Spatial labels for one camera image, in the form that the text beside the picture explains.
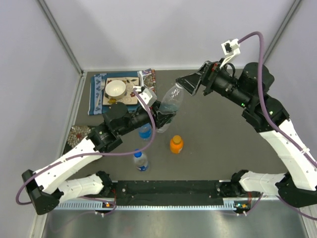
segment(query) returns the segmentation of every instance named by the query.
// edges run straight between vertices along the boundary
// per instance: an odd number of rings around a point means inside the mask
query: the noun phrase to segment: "bottle label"
[[[148,169],[148,167],[149,167],[149,164],[146,164],[146,166],[137,166],[139,171],[145,171]]]

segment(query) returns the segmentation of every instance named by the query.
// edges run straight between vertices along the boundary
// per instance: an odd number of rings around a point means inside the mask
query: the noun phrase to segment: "blue plastic bottle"
[[[146,171],[149,168],[148,157],[144,152],[135,153],[133,161],[139,171]]]
[[[138,132],[141,139],[150,140],[152,135],[152,127],[149,123],[147,123],[144,126],[140,127]]]

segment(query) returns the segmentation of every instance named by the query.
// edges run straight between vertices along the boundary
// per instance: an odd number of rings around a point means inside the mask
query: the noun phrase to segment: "plastic bottle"
[[[184,146],[184,141],[182,139],[182,137],[180,137],[179,135],[174,136],[169,143],[169,147],[172,153],[174,154],[179,154],[179,152],[181,152],[181,150],[183,149]]]
[[[133,161],[139,171],[146,171],[149,168],[148,157],[144,152],[135,153]]]
[[[183,98],[184,89],[178,83],[176,83],[175,86],[173,86],[163,97],[163,100],[160,104],[158,111],[162,114],[169,114],[178,111],[180,105],[183,102]],[[168,129],[171,121],[172,120],[168,121],[164,126],[157,129],[157,132],[165,132]]]
[[[150,140],[151,135],[152,135],[152,127],[149,123],[143,125],[138,129],[139,136],[143,140]]]

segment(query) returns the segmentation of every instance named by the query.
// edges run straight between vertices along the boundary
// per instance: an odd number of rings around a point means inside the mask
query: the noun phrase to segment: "orange bottle cap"
[[[182,138],[179,135],[173,137],[173,142],[178,145],[182,141]]]

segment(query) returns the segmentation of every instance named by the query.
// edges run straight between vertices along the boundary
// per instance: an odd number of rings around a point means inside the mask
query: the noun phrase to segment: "white wall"
[[[34,209],[15,203],[21,174],[55,159],[78,74],[36,1],[5,1],[0,32],[0,237],[23,238]]]
[[[289,112],[298,134],[317,158],[317,1],[303,1],[268,59],[275,77],[270,94]]]
[[[270,42],[292,0],[46,0],[84,69],[198,68],[220,44],[261,31]],[[257,60],[256,39],[235,61]]]

